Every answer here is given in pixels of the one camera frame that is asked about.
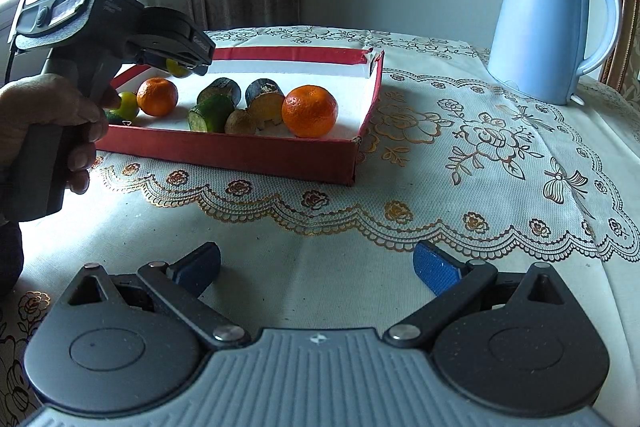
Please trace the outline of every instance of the sleeve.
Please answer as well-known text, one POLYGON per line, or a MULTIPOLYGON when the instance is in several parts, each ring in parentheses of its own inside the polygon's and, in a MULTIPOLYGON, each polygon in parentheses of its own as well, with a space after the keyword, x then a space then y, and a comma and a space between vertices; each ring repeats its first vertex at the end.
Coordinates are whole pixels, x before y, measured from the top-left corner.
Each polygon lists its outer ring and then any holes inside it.
POLYGON ((20 227, 18 223, 6 223, 0 227, 0 297, 14 288, 23 265, 20 227))

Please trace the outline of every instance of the blue finger pad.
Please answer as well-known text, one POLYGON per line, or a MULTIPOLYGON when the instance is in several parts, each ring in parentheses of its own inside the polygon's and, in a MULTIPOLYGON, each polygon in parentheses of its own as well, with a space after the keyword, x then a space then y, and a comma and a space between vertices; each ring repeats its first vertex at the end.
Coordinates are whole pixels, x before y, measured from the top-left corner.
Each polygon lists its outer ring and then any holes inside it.
POLYGON ((414 271, 436 297, 462 279, 459 268, 447 263, 424 243, 418 243, 415 247, 414 271))

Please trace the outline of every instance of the lace tablecloth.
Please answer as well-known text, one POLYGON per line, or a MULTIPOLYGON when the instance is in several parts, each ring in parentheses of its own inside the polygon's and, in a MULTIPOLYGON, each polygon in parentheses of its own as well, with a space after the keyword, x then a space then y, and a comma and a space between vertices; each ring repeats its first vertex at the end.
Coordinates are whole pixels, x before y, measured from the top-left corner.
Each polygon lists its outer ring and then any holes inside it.
POLYGON ((554 263, 610 352, 596 409, 640 424, 640 114, 617 93, 587 81, 584 107, 523 98, 464 42, 313 27, 212 38, 385 49, 355 186, 101 153, 86 195, 22 227, 26 265, 0 320, 0 425, 35 407, 20 356, 87 261, 130 273, 215 241, 224 267, 202 299, 252 333, 382 331, 433 298, 412 269, 420 239, 504 271, 554 263))

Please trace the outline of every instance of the hand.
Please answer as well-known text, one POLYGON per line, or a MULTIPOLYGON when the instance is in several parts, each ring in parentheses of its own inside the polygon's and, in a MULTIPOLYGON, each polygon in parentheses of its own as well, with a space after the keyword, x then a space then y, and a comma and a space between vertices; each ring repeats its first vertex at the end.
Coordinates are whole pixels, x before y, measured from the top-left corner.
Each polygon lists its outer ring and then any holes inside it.
MULTIPOLYGON (((104 108, 120 107, 113 88, 103 95, 104 108)), ((104 111, 85 98, 72 83, 56 74, 39 74, 10 82, 0 89, 0 169, 15 160, 30 124, 82 125, 86 140, 69 154, 67 188, 84 194, 89 188, 88 168, 95 161, 95 142, 109 128, 104 111)))

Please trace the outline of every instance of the kiwi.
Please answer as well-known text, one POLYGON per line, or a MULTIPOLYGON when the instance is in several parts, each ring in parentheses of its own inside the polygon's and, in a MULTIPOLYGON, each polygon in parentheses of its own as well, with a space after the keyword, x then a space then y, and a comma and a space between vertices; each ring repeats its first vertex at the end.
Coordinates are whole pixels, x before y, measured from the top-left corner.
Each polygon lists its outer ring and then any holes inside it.
POLYGON ((236 109, 226 119, 225 133, 227 134, 255 134, 256 129, 254 117, 244 109, 236 109))

